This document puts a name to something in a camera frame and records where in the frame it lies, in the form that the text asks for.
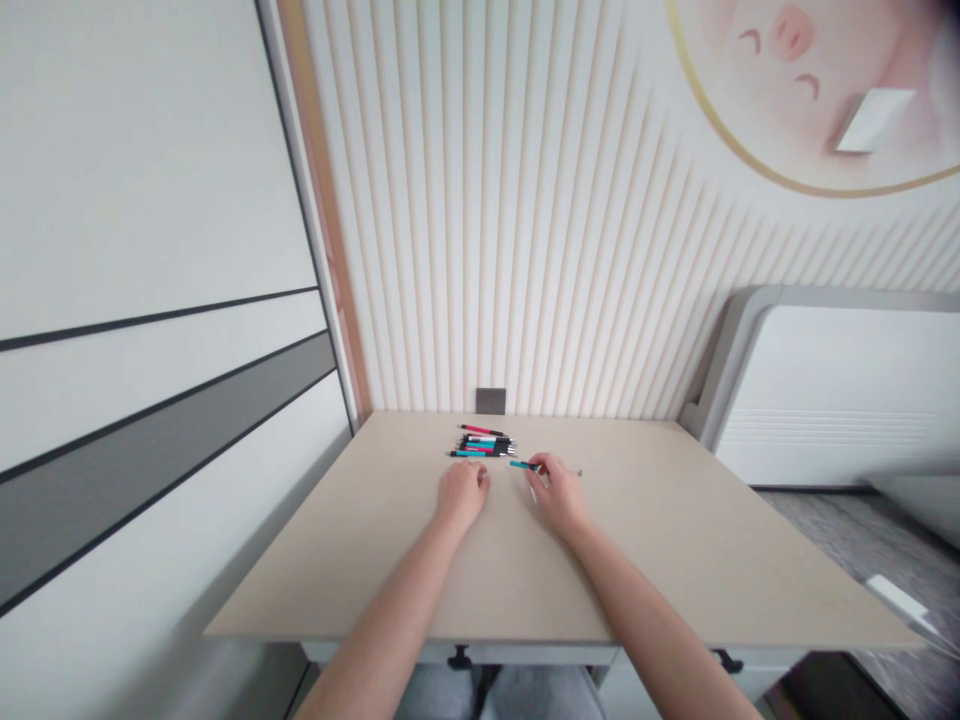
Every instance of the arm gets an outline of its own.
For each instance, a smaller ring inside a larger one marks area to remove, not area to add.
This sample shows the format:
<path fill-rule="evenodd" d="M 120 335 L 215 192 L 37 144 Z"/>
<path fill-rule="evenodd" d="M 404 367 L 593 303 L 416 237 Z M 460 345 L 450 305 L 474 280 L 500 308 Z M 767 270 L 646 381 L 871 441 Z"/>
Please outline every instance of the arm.
<path fill-rule="evenodd" d="M 454 463 L 437 511 L 320 674 L 297 713 L 313 718 L 391 718 L 433 621 L 453 557 L 487 498 L 481 463 Z"/>
<path fill-rule="evenodd" d="M 580 560 L 613 631 L 665 718 L 759 718 L 736 683 L 653 584 L 587 515 L 577 478 L 559 458 L 530 459 L 537 503 Z"/>

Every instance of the finger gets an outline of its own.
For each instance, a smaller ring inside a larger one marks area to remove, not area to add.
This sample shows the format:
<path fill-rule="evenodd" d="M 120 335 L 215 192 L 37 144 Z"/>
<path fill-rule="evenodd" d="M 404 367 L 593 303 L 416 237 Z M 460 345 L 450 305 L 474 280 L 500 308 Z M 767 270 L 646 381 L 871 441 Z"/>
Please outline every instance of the finger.
<path fill-rule="evenodd" d="M 530 489 L 533 490 L 533 494 L 536 495 L 537 502 L 540 502 L 547 493 L 547 488 L 544 487 L 543 480 L 541 480 L 540 476 L 533 470 L 525 470 L 524 472 L 527 475 L 527 483 L 530 485 Z"/>
<path fill-rule="evenodd" d="M 563 469 L 563 463 L 553 453 L 537 453 L 527 461 L 530 465 L 539 465 L 537 472 L 541 475 L 549 472 L 557 472 Z"/>

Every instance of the desk surface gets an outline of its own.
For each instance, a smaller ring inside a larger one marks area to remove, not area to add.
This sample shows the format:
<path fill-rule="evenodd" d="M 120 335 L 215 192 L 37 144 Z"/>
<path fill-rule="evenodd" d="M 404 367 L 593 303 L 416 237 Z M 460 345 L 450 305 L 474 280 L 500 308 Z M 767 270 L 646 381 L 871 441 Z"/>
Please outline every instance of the desk surface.
<path fill-rule="evenodd" d="M 916 648 L 922 641 L 675 423 L 378 412 L 207 628 L 344 637 L 431 517 L 444 456 L 472 422 L 583 468 L 590 513 L 712 647 Z M 526 480 L 491 458 L 433 640 L 612 641 L 582 570 Z"/>

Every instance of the white wall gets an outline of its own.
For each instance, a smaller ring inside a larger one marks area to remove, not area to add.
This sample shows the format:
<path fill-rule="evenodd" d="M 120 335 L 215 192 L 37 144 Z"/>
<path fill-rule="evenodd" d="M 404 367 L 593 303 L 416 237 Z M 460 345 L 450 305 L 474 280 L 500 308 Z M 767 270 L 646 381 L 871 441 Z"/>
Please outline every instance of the white wall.
<path fill-rule="evenodd" d="M 316 286 L 252 1 L 4 4 L 0 87 L 0 471 L 324 329 L 313 290 L 2 348 Z M 349 437 L 333 372 L 0 617 L 0 716 L 282 715 L 299 648 L 202 631 Z"/>
<path fill-rule="evenodd" d="M 675 419 L 735 289 L 960 289 L 960 175 L 767 180 L 664 5 L 305 0 L 376 408 Z"/>

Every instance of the wall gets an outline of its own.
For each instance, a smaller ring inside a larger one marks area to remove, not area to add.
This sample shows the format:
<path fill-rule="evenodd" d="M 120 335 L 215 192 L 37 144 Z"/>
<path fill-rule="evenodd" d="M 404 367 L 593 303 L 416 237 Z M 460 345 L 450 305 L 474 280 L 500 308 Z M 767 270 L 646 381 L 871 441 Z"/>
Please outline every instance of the wall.
<path fill-rule="evenodd" d="M 954 170 L 882 196 L 762 174 L 671 8 L 303 0 L 286 33 L 309 37 L 373 407 L 505 386 L 510 413 L 676 418 L 737 288 L 960 289 Z"/>
<path fill-rule="evenodd" d="M 202 632 L 350 426 L 256 6 L 0 27 L 0 715 L 280 717 Z"/>

